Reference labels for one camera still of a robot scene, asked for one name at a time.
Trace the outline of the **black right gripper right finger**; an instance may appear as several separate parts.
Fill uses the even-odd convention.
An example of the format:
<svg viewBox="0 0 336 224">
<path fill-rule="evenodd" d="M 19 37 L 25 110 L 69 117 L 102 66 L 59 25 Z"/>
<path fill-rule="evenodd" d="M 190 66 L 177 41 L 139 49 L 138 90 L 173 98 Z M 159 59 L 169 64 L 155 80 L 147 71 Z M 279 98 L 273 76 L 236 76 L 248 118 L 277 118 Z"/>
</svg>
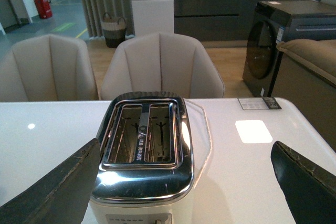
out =
<svg viewBox="0 0 336 224">
<path fill-rule="evenodd" d="M 295 222 L 335 223 L 335 175 L 280 141 L 270 158 Z"/>
</svg>

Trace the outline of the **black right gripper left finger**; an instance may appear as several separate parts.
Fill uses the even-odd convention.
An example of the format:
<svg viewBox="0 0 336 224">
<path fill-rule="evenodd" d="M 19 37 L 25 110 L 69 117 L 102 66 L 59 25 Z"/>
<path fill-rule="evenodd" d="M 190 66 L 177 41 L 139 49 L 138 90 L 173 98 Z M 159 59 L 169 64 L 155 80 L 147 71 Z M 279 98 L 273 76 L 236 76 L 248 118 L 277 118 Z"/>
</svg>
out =
<svg viewBox="0 0 336 224">
<path fill-rule="evenodd" d="M 100 162 L 96 138 L 1 206 L 1 223 L 81 223 Z"/>
</svg>

